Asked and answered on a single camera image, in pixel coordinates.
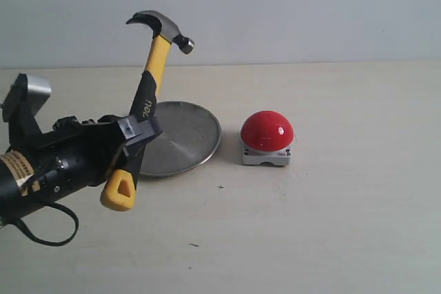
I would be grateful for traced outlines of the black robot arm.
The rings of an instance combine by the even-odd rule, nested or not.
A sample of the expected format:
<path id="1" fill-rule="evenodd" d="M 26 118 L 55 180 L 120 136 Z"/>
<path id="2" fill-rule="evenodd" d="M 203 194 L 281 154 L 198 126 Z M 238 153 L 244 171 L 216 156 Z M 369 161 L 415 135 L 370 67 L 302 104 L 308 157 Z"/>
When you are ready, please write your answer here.
<path id="1" fill-rule="evenodd" d="M 130 210 L 143 150 L 162 132 L 156 118 L 104 116 L 98 121 L 60 118 L 43 133 L 31 115 L 8 120 L 10 149 L 1 155 L 1 219 L 18 225 L 44 207 L 61 211 L 59 200 L 103 185 L 100 201 Z"/>

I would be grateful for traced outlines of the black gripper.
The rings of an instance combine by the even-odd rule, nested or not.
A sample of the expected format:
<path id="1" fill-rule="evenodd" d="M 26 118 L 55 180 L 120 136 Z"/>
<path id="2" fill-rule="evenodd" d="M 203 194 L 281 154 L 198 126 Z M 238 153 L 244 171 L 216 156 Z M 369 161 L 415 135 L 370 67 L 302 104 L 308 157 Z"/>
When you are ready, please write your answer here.
<path id="1" fill-rule="evenodd" d="M 40 190 L 36 201 L 57 201 L 87 186 L 96 187 L 128 172 L 138 183 L 145 146 L 162 134 L 157 118 L 138 121 L 135 115 L 105 115 L 79 122 L 59 119 L 51 131 L 32 134 L 32 161 Z"/>

